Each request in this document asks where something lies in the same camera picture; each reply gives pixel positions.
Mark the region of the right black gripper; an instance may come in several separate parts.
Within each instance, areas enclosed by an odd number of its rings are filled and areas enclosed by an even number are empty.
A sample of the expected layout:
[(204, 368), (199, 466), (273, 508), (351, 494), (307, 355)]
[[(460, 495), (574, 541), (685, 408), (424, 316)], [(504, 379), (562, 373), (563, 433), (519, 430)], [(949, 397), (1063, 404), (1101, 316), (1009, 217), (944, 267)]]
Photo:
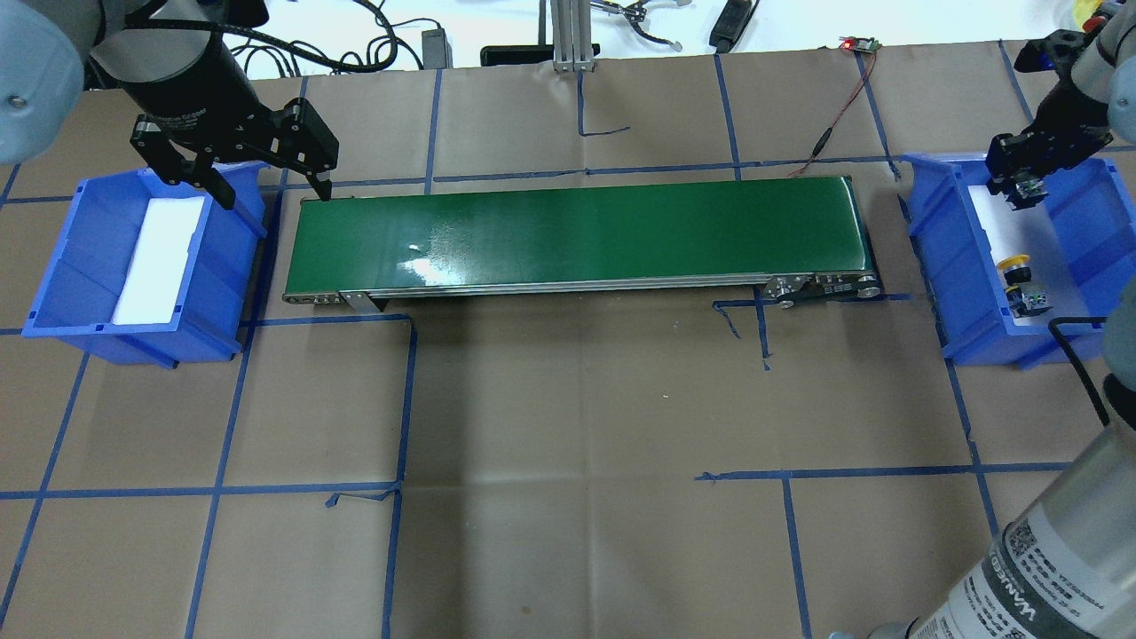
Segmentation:
[(1055, 171), (1074, 169), (1113, 141), (1106, 106), (1076, 88), (1072, 80), (1075, 63), (1083, 53), (1095, 52), (1096, 36), (1096, 31), (1055, 31), (1022, 47), (1014, 70), (1054, 70), (1058, 82), (1022, 133), (991, 139), (985, 158), (991, 194), (1006, 197), (1014, 177), (1046, 179)]

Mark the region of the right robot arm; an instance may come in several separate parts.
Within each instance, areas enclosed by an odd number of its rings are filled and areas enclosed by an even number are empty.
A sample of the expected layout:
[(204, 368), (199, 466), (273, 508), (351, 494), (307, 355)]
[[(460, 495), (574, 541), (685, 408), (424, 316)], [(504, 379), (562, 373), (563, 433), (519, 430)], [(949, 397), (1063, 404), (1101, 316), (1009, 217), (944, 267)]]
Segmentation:
[(1133, 3), (1027, 42), (1054, 70), (985, 157), (912, 153), (917, 254), (959, 364), (1070, 360), (1100, 434), (930, 613), (875, 638), (1131, 638), (1133, 201), (1097, 153), (1133, 141)]

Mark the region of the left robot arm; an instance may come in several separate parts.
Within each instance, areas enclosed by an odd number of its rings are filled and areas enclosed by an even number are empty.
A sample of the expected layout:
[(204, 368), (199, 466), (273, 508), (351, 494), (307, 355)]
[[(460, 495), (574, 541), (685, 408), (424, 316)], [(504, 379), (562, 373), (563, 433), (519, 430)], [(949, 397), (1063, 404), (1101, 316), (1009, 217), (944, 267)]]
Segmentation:
[(137, 103), (130, 146), (166, 185), (231, 209), (223, 163), (266, 161), (328, 200), (337, 138), (304, 98), (268, 108), (224, 42), (268, 18), (264, 1), (5, 1), (3, 163), (52, 146), (94, 65)]

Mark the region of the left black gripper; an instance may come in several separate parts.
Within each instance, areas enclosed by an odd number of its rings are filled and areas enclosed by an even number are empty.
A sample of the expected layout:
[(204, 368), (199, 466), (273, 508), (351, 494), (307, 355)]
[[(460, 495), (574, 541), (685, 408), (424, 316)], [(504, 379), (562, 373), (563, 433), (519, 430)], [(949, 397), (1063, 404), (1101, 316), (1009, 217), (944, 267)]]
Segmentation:
[(130, 96), (142, 109), (130, 144), (168, 185), (201, 186), (234, 210), (236, 166), (219, 163), (266, 161), (307, 179), (320, 201), (333, 198), (339, 138), (302, 97), (276, 110), (261, 102), (225, 45), (208, 44), (167, 78), (131, 83)]

